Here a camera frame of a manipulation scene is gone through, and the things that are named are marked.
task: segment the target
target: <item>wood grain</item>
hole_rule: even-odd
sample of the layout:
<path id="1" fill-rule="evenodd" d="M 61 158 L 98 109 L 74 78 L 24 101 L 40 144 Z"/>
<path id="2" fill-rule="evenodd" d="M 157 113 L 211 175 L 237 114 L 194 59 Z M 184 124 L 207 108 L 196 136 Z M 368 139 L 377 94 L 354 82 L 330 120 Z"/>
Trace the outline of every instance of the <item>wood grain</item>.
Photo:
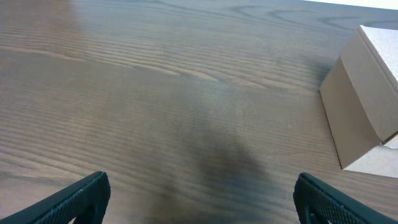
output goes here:
<path id="1" fill-rule="evenodd" d="M 318 93 L 354 28 L 397 20 L 303 1 L 0 1 L 0 218 L 103 170 L 105 223 L 298 223 L 300 172 L 398 219 L 397 179 L 340 169 Z"/>

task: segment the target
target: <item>white wall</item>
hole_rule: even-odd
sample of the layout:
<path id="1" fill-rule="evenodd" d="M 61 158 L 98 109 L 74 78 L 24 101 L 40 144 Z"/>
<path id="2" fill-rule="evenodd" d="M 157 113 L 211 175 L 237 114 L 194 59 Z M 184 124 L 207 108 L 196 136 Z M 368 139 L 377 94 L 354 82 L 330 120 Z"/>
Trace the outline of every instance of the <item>white wall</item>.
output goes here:
<path id="1" fill-rule="evenodd" d="M 347 4 L 352 6 L 366 6 L 366 7 L 378 7 L 382 9 L 397 9 L 397 0 L 305 0 L 305 1 L 317 1 L 327 2 L 335 4 Z"/>

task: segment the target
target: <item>black object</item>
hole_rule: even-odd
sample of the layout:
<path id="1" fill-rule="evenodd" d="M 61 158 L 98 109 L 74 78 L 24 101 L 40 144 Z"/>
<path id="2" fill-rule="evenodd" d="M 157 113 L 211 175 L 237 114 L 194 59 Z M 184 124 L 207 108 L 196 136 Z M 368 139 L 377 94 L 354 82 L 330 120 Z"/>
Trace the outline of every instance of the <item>black object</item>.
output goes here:
<path id="1" fill-rule="evenodd" d="M 102 223 L 111 196 L 105 172 L 79 180 L 42 201 L 0 220 L 1 224 Z"/>
<path id="2" fill-rule="evenodd" d="M 303 224 L 398 224 L 307 173 L 299 175 L 293 199 Z"/>

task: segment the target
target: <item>box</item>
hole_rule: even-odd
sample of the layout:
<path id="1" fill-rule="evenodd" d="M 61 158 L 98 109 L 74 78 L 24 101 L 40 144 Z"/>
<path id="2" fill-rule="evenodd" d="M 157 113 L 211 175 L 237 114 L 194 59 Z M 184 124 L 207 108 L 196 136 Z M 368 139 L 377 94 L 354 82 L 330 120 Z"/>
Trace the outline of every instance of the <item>box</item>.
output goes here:
<path id="1" fill-rule="evenodd" d="M 398 31 L 361 26 L 320 86 L 341 168 L 398 178 Z"/>

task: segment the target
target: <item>tabletop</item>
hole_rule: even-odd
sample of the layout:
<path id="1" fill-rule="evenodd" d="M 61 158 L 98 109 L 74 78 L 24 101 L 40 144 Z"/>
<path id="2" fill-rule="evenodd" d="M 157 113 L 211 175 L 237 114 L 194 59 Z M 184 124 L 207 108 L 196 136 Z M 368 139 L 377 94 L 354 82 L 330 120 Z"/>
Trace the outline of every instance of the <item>tabletop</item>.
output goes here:
<path id="1" fill-rule="evenodd" d="M 309 172 L 398 219 L 398 180 L 342 171 L 318 87 L 360 24 L 293 0 L 0 0 L 0 218 L 102 170 L 104 223 L 298 223 Z"/>

